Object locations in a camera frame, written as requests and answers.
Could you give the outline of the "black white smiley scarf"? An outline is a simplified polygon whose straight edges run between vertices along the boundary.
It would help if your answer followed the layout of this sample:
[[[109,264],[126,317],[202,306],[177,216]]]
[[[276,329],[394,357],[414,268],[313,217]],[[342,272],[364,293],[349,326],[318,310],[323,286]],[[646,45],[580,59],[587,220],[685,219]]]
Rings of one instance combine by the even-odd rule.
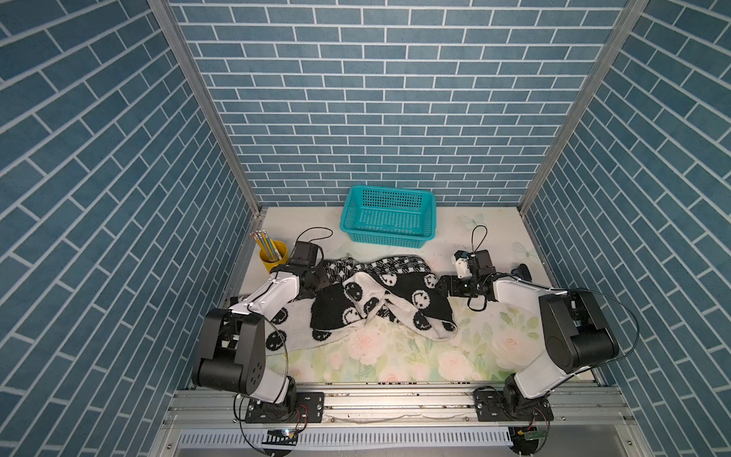
[[[418,256],[401,255],[359,263],[323,262],[329,284],[312,298],[291,301],[266,324],[268,355],[305,350],[352,335],[383,319],[432,341],[458,332],[439,277]]]

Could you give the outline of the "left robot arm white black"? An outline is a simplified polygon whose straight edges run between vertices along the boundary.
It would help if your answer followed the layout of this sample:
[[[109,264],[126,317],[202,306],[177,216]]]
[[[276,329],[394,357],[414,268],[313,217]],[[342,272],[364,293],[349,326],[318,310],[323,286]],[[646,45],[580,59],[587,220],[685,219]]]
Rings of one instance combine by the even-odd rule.
[[[298,392],[294,379],[267,368],[266,350],[285,344],[274,317],[285,304],[310,298],[329,280],[321,267],[279,266],[255,292],[229,308],[207,313],[200,331],[192,368],[196,387],[232,392],[244,398],[236,415],[248,424],[277,424],[298,418],[320,423],[325,403],[322,392]]]

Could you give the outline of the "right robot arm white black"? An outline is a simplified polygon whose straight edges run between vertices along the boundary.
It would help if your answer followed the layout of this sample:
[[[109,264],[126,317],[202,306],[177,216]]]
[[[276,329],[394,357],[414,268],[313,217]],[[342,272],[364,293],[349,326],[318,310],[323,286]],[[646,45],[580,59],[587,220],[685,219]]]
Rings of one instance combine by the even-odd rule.
[[[539,318],[544,348],[525,368],[509,375],[501,390],[473,392],[478,420],[553,420],[548,395],[571,377],[619,357],[620,348],[591,291],[552,289],[530,282],[527,265],[510,273],[491,270],[462,279],[444,276],[437,289],[445,296],[516,305]]]

